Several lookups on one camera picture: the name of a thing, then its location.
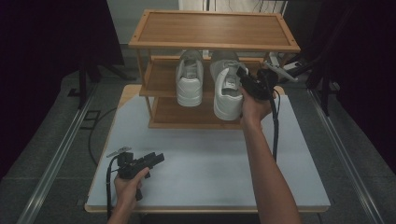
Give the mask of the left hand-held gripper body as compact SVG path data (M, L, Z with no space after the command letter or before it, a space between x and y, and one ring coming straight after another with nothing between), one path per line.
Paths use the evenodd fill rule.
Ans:
M296 77L292 77L287 71L279 65L265 62L264 68L257 70L256 74L247 71L247 76L252 83L247 88L247 92L254 98L259 100L269 100L272 97L274 88L281 78L297 82Z

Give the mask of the white lace-up sneaker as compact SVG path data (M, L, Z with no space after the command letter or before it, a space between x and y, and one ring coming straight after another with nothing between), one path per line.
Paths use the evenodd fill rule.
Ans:
M186 50L176 69L177 102L186 107L198 106L203 98L204 65L198 50Z
M243 95L239 88L242 86L238 69L247 71L233 51L214 51L211 55L210 74L215 83L214 113L222 120L236 120L240 114Z

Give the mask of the wooden three-tier shoe rack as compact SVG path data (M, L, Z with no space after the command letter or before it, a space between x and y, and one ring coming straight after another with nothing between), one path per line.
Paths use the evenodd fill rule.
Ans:
M272 52L286 55L300 51L288 25L278 13L226 13L185 10L144 11L129 47L141 51L154 49L230 50L249 55L241 61L255 72ZM260 52L261 57L250 54ZM148 55L148 64L137 59L146 98L148 126L163 129L237 129L239 122L218 119L213 112L214 81L204 58L203 101L196 107L177 103L176 67L179 58Z

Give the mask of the person's right hand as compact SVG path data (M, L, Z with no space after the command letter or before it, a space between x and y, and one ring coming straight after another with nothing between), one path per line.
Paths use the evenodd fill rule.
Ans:
M269 100L261 101L253 98L241 87L243 95L240 123L243 129L261 127L262 120L272 112Z

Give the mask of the person's left hand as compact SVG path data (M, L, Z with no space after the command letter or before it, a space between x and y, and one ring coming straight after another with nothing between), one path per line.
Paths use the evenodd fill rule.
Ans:
M141 188L142 179L149 172L146 167L140 171L133 179L122 179L117 176L114 180L114 185L117 193L117 204L113 210L113 214L131 214L134 210L137 199L136 192Z

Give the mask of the white power strip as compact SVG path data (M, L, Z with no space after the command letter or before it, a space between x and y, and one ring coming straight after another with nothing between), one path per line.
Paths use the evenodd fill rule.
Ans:
M292 54L281 53L281 52L271 52L269 54L271 64L282 68L286 71L298 68L301 64L299 62L291 62L290 59Z

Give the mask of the white table mat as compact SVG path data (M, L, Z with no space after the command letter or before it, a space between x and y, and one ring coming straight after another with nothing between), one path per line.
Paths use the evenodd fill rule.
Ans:
M331 203L319 177L288 96L280 98L279 137L266 117L262 129L269 145L277 145L276 162L302 211L327 210ZM135 157L162 153L143 183L139 208L247 209L256 202L244 136L239 130L150 129L144 98L136 96L116 113L106 150L98 165L86 208L99 211L114 198L108 168L117 164L111 153L128 147Z

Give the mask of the black metal stand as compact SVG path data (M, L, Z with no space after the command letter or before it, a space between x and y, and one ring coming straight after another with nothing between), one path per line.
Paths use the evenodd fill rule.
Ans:
M100 73L98 70L99 66L103 66L106 70L110 71L118 77L121 77L122 79L136 81L136 77L133 77L132 75L127 75L126 73L118 69L115 65L107 63L102 59L95 57L83 57L78 65L78 108L82 108L85 104L87 104L88 101L87 77L89 77L93 83L97 83L100 81Z
M331 63L332 48L325 47L314 60L308 63L303 63L301 66L298 66L297 68L293 68L291 71L288 71L288 74L291 77L297 77L305 72L311 71L309 77L305 82L305 85L309 90L313 90L318 85L321 85L321 89L319 91L319 102L320 108L326 116L329 116L329 94L332 92L330 87Z

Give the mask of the dark curtain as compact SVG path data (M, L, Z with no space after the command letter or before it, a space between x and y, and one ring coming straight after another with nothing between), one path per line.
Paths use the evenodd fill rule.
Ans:
M308 84L327 74L337 99L396 174L396 0L289 0L284 14L314 65Z
M124 61L107 0L0 0L0 179L67 75Z

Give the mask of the metal floor rail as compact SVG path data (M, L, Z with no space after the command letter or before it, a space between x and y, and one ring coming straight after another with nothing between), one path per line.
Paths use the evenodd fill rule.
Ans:
M74 116L61 144L55 150L54 155L49 161L45 172L40 177L37 185L35 186L35 190L33 191L27 204L23 208L16 224L34 224L35 219L44 201L46 200L50 192L50 188L57 174L59 173L59 170L64 163L64 159L77 135L78 129L82 121L84 120L85 115L88 112L88 109L92 103L93 96L96 94L97 88L98 85L93 84L92 88L89 90L86 102L80 107L80 109Z
M357 168L355 167L352 159L347 153L347 149L342 142L338 132L336 131L332 120L321 108L319 96L315 91L308 90L308 95L310 96L315 109L317 110L318 116L323 123L324 129L326 130L329 138L332 142L333 148L342 163L346 175L351 181L351 185L357 194L357 197L361 203L361 206L368 217L371 224L385 224L384 219L380 215L378 208L375 204L375 200L372 194L367 189L364 184L361 175L359 174Z

